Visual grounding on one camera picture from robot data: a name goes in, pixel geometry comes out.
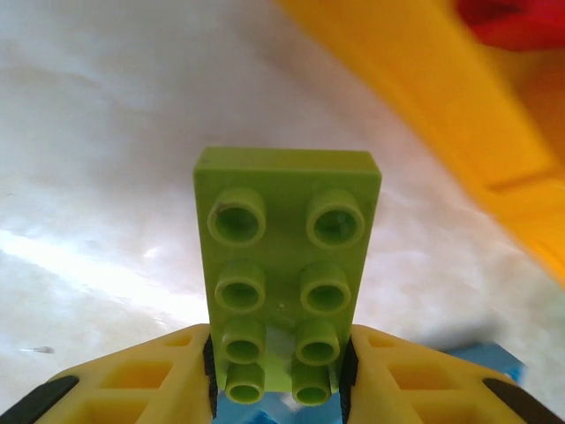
lime green brick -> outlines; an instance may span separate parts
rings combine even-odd
[[[350,336],[380,173],[366,152],[207,148],[194,170],[218,384],[317,405]]]

